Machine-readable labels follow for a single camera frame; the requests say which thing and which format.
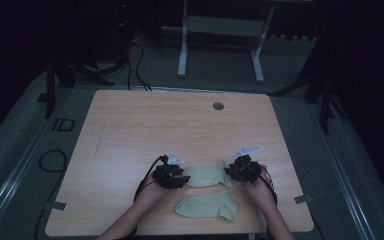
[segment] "light green sock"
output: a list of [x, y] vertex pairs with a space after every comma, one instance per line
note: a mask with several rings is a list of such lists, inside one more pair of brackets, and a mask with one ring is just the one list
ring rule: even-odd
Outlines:
[[224, 189], [217, 193], [196, 195], [180, 201], [175, 211], [185, 217], [209, 218], [221, 216], [235, 220], [239, 209], [236, 203]]
[[183, 175], [191, 176], [186, 185], [191, 187], [208, 187], [223, 183], [226, 187], [233, 186], [233, 180], [226, 174], [224, 168], [228, 167], [224, 161], [216, 165], [194, 166], [185, 168]]

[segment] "dark background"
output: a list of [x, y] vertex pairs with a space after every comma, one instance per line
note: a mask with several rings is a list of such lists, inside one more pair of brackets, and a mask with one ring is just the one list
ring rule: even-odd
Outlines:
[[[117, 31], [114, 40], [115, 24], [131, 21], [156, 41], [161, 25], [181, 25], [182, 1], [132, 2], [0, 1], [0, 123], [56, 52], [94, 66], [97, 59], [116, 60], [126, 54], [131, 29]], [[344, 3], [278, 4], [270, 34], [318, 38], [305, 71], [333, 73], [333, 90], [384, 183], [384, 1]], [[128, 8], [114, 11], [114, 4]], [[191, 11], [258, 17], [255, 7], [242, 12], [229, 3], [210, 7], [197, 0]]]

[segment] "wire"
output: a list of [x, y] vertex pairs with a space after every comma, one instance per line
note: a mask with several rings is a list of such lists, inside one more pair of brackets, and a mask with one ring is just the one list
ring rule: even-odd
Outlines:
[[[43, 165], [43, 159], [45, 158], [45, 156], [47, 156], [48, 154], [53, 153], [53, 152], [60, 153], [63, 156], [64, 165], [61, 169], [56, 169], [56, 170], [55, 169], [48, 169]], [[40, 156], [39, 167], [40, 167], [40, 169], [42, 169], [43, 171], [48, 172], [48, 173], [61, 173], [61, 175], [57, 181], [57, 184], [54, 186], [54, 188], [52, 189], [51, 193], [48, 196], [48, 199], [45, 202], [45, 204], [46, 204], [46, 203], [51, 201], [54, 193], [56, 192], [58, 187], [61, 185], [62, 179], [64, 178], [65, 172], [67, 171], [67, 167], [68, 167], [67, 155], [63, 151], [58, 150], [58, 149], [49, 150], [49, 151], [45, 152], [44, 154], [42, 154], [42, 156]], [[43, 204], [42, 209], [41, 209], [40, 214], [39, 214], [39, 217], [36, 220], [36, 225], [35, 225], [35, 229], [34, 229], [34, 239], [37, 239], [37, 237], [38, 237], [39, 224], [40, 224], [40, 221], [41, 221], [43, 214], [45, 213], [45, 210], [46, 210], [45, 204]]]
[[[182, 30], [177, 30], [174, 33], [167, 34], [166, 36], [162, 36], [161, 41], [165, 41], [165, 40], [168, 40], [170, 38], [174, 38], [175, 36], [181, 35], [181, 34], [182, 34]], [[133, 39], [132, 42], [134, 42], [134, 43], [136, 43], [138, 45], [142, 45], [142, 46], [145, 46], [145, 45], [149, 46], [149, 45], [154, 45], [155, 44], [155, 41], [154, 40], [148, 40], [146, 38], [146, 35], [139, 36], [139, 37]]]
[[142, 86], [145, 88], [146, 91], [148, 91], [148, 90], [149, 90], [149, 91], [152, 91], [151, 86], [149, 86], [148, 83], [146, 83], [145, 81], [143, 81], [142, 78], [141, 78], [140, 75], [139, 75], [139, 64], [141, 63], [142, 58], [143, 58], [143, 48], [142, 48], [141, 46], [139, 46], [138, 44], [134, 43], [134, 42], [132, 42], [132, 45], [135, 46], [135, 47], [137, 47], [137, 48], [139, 48], [139, 49], [140, 49], [140, 52], [141, 52], [140, 57], [139, 57], [139, 61], [138, 61], [138, 63], [136, 64], [136, 70], [135, 70], [136, 77], [137, 77], [137, 79], [139, 80], [139, 82], [142, 83]]
[[157, 164], [158, 161], [162, 161], [162, 158], [163, 156], [160, 156], [158, 157], [157, 159], [155, 159], [155, 161], [152, 163], [151, 167], [149, 168], [148, 172], [145, 174], [145, 177], [143, 178], [143, 180], [140, 182], [138, 188], [136, 189], [136, 193], [135, 193], [135, 196], [133, 197], [133, 202], [136, 201], [136, 198], [139, 196], [139, 193], [142, 191], [142, 189], [144, 189], [146, 186], [148, 186], [149, 184], [151, 183], [154, 183], [155, 181], [152, 181], [148, 184], [145, 184], [145, 180], [146, 178], [148, 178], [149, 174], [151, 173], [152, 169], [154, 169], [155, 167], [155, 164]]
[[322, 238], [322, 240], [325, 240], [325, 237], [324, 237], [324, 234], [323, 234], [323, 232], [322, 232], [322, 229], [320, 228], [320, 226], [319, 226], [319, 224], [317, 223], [316, 219], [314, 219], [313, 214], [311, 214], [311, 212], [310, 212], [310, 216], [311, 216], [311, 219], [312, 219], [313, 222], [314, 222], [314, 225], [316, 225], [317, 230], [319, 230], [320, 237]]
[[[263, 177], [260, 176], [260, 173], [257, 173], [256, 171], [254, 171], [254, 169], [250, 168], [248, 166], [248, 164], [242, 164], [242, 166], [248, 168], [251, 172], [253, 172], [254, 174], [256, 174], [258, 176], [258, 178], [260, 178], [265, 184], [266, 186], [269, 188], [270, 192], [272, 193], [273, 195], [273, 199], [277, 205], [277, 194], [276, 192], [274, 191], [274, 185], [273, 185], [273, 181], [271, 181], [271, 184], [269, 184], [266, 179], [264, 179]], [[258, 165], [260, 168], [264, 169], [264, 171], [266, 172], [266, 174], [268, 175], [268, 177], [270, 178], [270, 180], [272, 179], [269, 172], [267, 171], [267, 169], [263, 168], [261, 165]]]

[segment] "table top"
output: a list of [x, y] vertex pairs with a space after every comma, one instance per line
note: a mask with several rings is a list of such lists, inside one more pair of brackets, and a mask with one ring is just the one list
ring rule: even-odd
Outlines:
[[[215, 102], [224, 105], [213, 108]], [[313, 229], [294, 166], [268, 96], [242, 93], [97, 91], [85, 119], [52, 210], [49, 236], [99, 235], [133, 202], [139, 182], [161, 155], [176, 155], [188, 166], [212, 165], [243, 147], [263, 148], [253, 161], [268, 166], [278, 208], [291, 231]], [[176, 204], [192, 195], [227, 189], [239, 203], [234, 221], [186, 218]], [[184, 186], [167, 194], [141, 221], [137, 235], [227, 234], [266, 231], [262, 215], [240, 184], [226, 188]]]

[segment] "metal stand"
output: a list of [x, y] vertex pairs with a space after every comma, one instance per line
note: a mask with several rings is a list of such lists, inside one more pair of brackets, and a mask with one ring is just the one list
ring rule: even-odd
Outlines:
[[180, 50], [179, 68], [177, 75], [186, 75], [186, 62], [188, 57], [187, 34], [188, 32], [203, 32], [224, 35], [238, 35], [258, 37], [258, 45], [251, 51], [252, 64], [254, 66], [255, 79], [257, 82], [264, 82], [263, 71], [261, 70], [260, 54], [271, 19], [274, 7], [270, 7], [265, 21], [239, 20], [227, 18], [213, 18], [202, 16], [188, 16], [188, 0], [183, 1], [183, 27], [182, 27], [182, 48]]
[[55, 74], [58, 75], [60, 82], [62, 79], [65, 79], [65, 82], [62, 82], [64, 87], [73, 87], [75, 84], [75, 80], [71, 76], [71, 69], [69, 66], [100, 85], [115, 85], [114, 83], [108, 82], [107, 80], [101, 78], [97, 73], [91, 72], [84, 66], [70, 60], [68, 57], [55, 55], [49, 59], [46, 67], [46, 119], [51, 116], [53, 110], [55, 109]]

